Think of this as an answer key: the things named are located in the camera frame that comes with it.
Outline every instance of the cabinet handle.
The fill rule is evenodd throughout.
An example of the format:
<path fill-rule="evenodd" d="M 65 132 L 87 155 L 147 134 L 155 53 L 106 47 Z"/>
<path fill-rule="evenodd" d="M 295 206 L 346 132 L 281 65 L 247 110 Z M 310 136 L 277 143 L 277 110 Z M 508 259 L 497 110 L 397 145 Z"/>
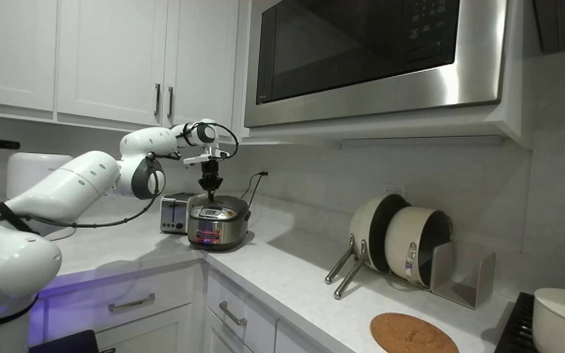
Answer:
<path fill-rule="evenodd" d="M 149 296 L 145 296 L 145 298 L 142 298 L 142 300 L 124 302 L 124 304 L 110 304 L 110 306 L 108 306 L 108 312 L 110 312 L 110 314 L 128 312 L 128 310 L 138 308 L 138 306 L 153 304 L 153 300 L 157 300 L 157 294 L 151 292 Z"/>
<path fill-rule="evenodd" d="M 167 110 L 167 120 L 173 120 L 173 87 L 169 87 L 169 110 Z"/>
<path fill-rule="evenodd" d="M 153 108 L 153 116 L 159 118 L 161 114 L 161 85 L 157 85 L 157 104 Z"/>
<path fill-rule="evenodd" d="M 220 302 L 220 310 L 236 324 L 236 326 L 247 326 L 246 318 L 238 318 L 230 312 L 228 302 Z"/>

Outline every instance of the kitchen appliance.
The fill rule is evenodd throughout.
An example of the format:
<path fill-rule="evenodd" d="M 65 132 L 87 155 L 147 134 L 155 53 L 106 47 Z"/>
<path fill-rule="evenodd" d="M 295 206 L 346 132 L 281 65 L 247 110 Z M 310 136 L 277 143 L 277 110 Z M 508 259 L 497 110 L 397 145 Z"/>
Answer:
<path fill-rule="evenodd" d="M 534 341 L 540 353 L 565 353 L 565 289 L 534 292 Z"/>
<path fill-rule="evenodd" d="M 191 192 L 167 194 L 161 200 L 161 232 L 163 234 L 189 234 L 189 208 Z"/>
<path fill-rule="evenodd" d="M 402 208 L 387 230 L 389 269 L 414 287 L 432 285 L 436 247 L 452 241 L 452 220 L 434 208 Z"/>
<path fill-rule="evenodd" d="M 408 202 L 401 194 L 377 196 L 365 202 L 353 216 L 350 224 L 350 249 L 328 273 L 326 283 L 334 283 L 336 275 L 355 255 L 357 265 L 344 277 L 342 285 L 336 289 L 334 296 L 342 298 L 348 285 L 361 271 L 363 265 L 379 273 L 389 273 L 385 259 L 385 234 L 393 216 L 406 208 Z"/>
<path fill-rule="evenodd" d="M 497 102 L 508 0 L 255 0 L 247 126 Z"/>
<path fill-rule="evenodd" d="M 538 353 L 532 326 L 534 296 L 520 292 L 495 353 Z"/>
<path fill-rule="evenodd" d="M 208 251 L 224 251 L 246 239 L 251 212 L 246 200 L 206 194 L 191 198 L 189 241 Z"/>

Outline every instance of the upper cabinet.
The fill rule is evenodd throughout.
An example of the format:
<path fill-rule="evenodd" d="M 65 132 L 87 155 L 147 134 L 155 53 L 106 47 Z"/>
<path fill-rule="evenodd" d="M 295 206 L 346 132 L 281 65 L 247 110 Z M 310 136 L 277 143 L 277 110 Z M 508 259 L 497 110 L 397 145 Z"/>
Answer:
<path fill-rule="evenodd" d="M 167 81 L 173 122 L 232 122 L 242 0 L 169 4 Z"/>
<path fill-rule="evenodd" d="M 14 114 L 53 110 L 55 26 L 53 0 L 0 0 L 0 106 Z"/>
<path fill-rule="evenodd" d="M 238 6 L 240 0 L 61 2 L 59 118 L 230 124 Z"/>
<path fill-rule="evenodd" d="M 0 116 L 108 130 L 232 126 L 246 4 L 0 0 Z"/>
<path fill-rule="evenodd" d="M 167 0 L 63 0 L 59 20 L 59 120 L 161 124 Z"/>

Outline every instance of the lower cabinet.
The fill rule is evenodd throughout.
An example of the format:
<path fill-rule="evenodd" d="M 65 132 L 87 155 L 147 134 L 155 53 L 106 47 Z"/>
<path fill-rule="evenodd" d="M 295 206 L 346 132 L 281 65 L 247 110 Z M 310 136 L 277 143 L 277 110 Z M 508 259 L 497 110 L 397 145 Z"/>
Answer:
<path fill-rule="evenodd" d="M 328 353 L 330 349 L 322 347 L 310 340 L 304 332 L 299 332 L 295 326 L 285 320 L 277 322 L 277 345 L 275 353 Z"/>
<path fill-rule="evenodd" d="M 251 351 L 214 312 L 206 310 L 204 353 L 251 353 Z"/>
<path fill-rule="evenodd" d="M 195 277 L 195 265 L 181 265 L 45 290 L 30 316 L 30 345 L 93 330 L 104 353 L 200 351 Z"/>
<path fill-rule="evenodd" d="M 206 289 L 206 353 L 330 353 L 310 334 L 300 332 L 251 292 L 216 271 Z"/>
<path fill-rule="evenodd" d="M 175 308 L 106 332 L 96 332 L 100 353 L 189 353 L 191 306 Z"/>

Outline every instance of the drawer handle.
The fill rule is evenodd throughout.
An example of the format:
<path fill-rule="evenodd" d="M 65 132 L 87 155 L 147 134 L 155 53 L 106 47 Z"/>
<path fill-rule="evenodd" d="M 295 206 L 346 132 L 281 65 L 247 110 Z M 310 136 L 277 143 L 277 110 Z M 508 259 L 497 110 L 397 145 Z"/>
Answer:
<path fill-rule="evenodd" d="M 246 318 L 238 318 L 230 312 L 228 302 L 220 302 L 220 310 L 236 324 L 236 326 L 247 326 Z"/>
<path fill-rule="evenodd" d="M 134 310 L 134 308 L 138 308 L 138 306 L 153 304 L 153 300 L 157 300 L 157 294 L 151 292 L 149 296 L 145 296 L 145 298 L 142 298 L 142 300 L 124 302 L 124 304 L 110 304 L 110 306 L 108 306 L 108 312 L 110 312 L 110 314 L 128 312 L 128 310 Z"/>

